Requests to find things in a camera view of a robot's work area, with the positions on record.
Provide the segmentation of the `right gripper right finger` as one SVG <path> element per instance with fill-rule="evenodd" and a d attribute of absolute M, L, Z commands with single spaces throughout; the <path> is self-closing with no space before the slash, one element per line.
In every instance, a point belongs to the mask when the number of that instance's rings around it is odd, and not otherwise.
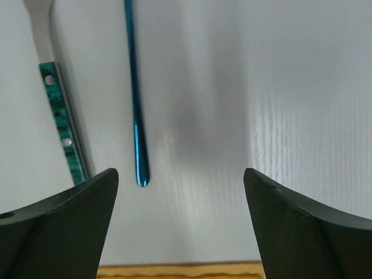
<path fill-rule="evenodd" d="M 371 278 L 371 220 L 248 168 L 246 200 L 266 278 Z"/>

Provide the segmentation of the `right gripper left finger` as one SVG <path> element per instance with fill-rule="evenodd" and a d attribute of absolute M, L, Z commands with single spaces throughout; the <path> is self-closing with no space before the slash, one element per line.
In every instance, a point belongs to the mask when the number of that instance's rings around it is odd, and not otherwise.
<path fill-rule="evenodd" d="M 118 186 L 109 168 L 1 214 L 1 278 L 95 278 Z"/>

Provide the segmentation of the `orange cartoon mouse towel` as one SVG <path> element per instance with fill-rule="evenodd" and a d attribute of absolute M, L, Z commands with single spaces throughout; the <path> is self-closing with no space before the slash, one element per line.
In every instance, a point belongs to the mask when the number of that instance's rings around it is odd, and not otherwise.
<path fill-rule="evenodd" d="M 97 278 L 265 278 L 261 262 L 101 266 Z"/>

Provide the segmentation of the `blue metallic spoon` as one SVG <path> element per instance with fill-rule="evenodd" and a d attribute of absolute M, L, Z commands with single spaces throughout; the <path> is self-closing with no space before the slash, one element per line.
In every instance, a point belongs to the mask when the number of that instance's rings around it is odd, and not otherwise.
<path fill-rule="evenodd" d="M 150 168 L 148 151 L 146 146 L 146 136 L 144 129 L 144 121 L 142 116 L 140 84 L 138 77 L 138 66 L 135 45 L 135 30 L 134 30 L 134 11 L 133 1 L 124 1 L 126 27 L 127 27 L 127 42 L 130 58 L 130 73 L 131 73 L 131 92 L 133 104 L 133 132 L 134 132 L 134 159 L 135 159 L 135 177 L 139 187 L 147 187 L 150 180 Z"/>

